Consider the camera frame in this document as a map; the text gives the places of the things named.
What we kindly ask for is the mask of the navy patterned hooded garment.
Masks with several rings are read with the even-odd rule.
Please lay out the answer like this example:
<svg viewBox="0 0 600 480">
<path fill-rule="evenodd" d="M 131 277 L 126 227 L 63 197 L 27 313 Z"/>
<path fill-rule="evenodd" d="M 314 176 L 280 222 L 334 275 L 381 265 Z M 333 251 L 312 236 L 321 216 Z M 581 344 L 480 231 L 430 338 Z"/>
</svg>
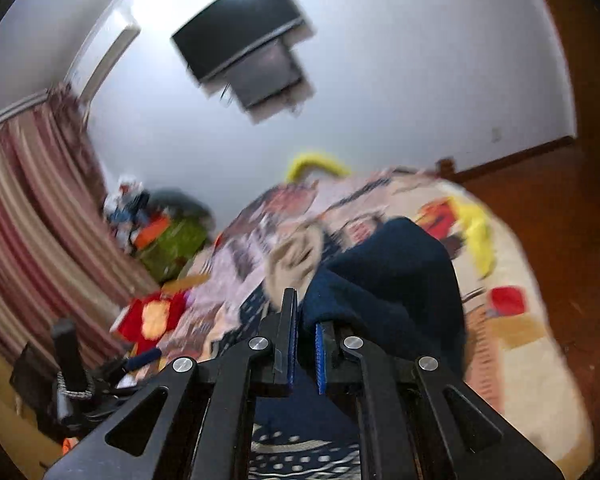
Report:
<svg viewBox="0 0 600 480">
<path fill-rule="evenodd" d="M 443 428 L 441 401 L 422 386 L 422 362 L 463 371 L 460 291 L 443 245 L 396 219 L 344 252 L 325 243 L 298 295 L 294 386 L 263 394 L 270 342 L 259 334 L 263 292 L 221 344 L 211 450 L 197 479 L 456 479 L 460 453 Z M 315 325 L 333 322 L 344 355 L 343 392 L 319 394 Z"/>
</svg>

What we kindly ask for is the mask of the red plush toy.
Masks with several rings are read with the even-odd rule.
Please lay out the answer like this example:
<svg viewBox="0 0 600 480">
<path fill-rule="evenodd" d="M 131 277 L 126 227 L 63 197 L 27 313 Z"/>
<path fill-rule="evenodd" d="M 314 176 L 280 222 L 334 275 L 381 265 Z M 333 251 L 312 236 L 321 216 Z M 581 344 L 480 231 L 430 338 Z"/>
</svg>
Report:
<svg viewBox="0 0 600 480">
<path fill-rule="evenodd" d="M 131 348 L 134 356 L 157 347 L 161 338 L 175 330 L 186 309 L 186 292 L 153 292 L 134 298 L 122 309 L 110 333 Z"/>
</svg>

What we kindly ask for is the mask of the striped red curtain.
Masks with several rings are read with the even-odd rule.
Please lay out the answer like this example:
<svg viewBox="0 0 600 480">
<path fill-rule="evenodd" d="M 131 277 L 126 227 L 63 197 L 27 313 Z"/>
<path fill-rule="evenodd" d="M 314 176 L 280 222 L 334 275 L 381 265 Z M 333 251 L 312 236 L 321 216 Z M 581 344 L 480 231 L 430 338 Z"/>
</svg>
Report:
<svg viewBox="0 0 600 480">
<path fill-rule="evenodd" d="M 76 323 L 95 366 L 120 353 L 110 325 L 156 282 L 118 247 L 78 99 L 67 86 L 0 124 L 0 355 L 54 355 L 50 329 Z"/>
</svg>

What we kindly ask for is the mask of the green bag clutter pile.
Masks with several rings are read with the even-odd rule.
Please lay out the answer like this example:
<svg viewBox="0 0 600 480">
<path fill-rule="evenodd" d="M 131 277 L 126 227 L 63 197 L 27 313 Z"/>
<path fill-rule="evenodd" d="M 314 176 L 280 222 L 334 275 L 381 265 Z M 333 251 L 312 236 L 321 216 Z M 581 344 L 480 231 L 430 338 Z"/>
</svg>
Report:
<svg viewBox="0 0 600 480">
<path fill-rule="evenodd" d="M 148 190 L 128 176 L 107 195 L 102 214 L 122 252 L 159 284 L 177 278 L 214 229 L 211 211 L 192 196 L 178 188 Z"/>
</svg>

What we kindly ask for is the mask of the yellow plush pillow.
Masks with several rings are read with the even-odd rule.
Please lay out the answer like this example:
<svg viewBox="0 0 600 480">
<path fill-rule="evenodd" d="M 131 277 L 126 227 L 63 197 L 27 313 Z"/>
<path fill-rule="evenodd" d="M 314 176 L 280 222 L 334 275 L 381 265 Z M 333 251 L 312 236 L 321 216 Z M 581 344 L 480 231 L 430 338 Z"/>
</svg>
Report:
<svg viewBox="0 0 600 480">
<path fill-rule="evenodd" d="M 314 174 L 342 180 L 350 177 L 352 171 L 326 155 L 306 153 L 292 160 L 286 181 L 306 182 Z M 415 222 L 437 240 L 460 233 L 460 239 L 466 243 L 480 278 L 492 271 L 495 264 L 493 243 L 488 214 L 481 206 L 464 198 L 445 195 L 420 206 Z"/>
</svg>

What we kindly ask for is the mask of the printed beige orange bedspread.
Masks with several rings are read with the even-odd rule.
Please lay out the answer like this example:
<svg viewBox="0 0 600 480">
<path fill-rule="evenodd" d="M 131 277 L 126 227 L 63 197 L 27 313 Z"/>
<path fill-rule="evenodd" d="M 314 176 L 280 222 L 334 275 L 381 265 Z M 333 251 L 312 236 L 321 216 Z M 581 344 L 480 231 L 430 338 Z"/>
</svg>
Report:
<svg viewBox="0 0 600 480">
<path fill-rule="evenodd" d="M 513 233 L 458 186 L 385 170 L 274 186 L 189 267 L 166 359 L 207 361 L 254 334 L 286 288 L 309 355 L 341 321 L 394 356 L 433 356 L 568 479 L 593 459 L 591 423 Z"/>
</svg>

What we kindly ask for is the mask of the black wall television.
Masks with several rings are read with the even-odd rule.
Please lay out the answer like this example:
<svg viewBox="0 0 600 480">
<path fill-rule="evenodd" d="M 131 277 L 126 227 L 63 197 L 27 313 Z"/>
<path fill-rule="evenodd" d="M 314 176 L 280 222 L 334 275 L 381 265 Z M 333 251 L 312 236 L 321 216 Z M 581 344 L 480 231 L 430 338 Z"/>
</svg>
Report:
<svg viewBox="0 0 600 480">
<path fill-rule="evenodd" d="M 204 84 L 302 24 L 292 0 L 215 0 L 174 32 L 172 40 L 196 81 Z"/>
</svg>

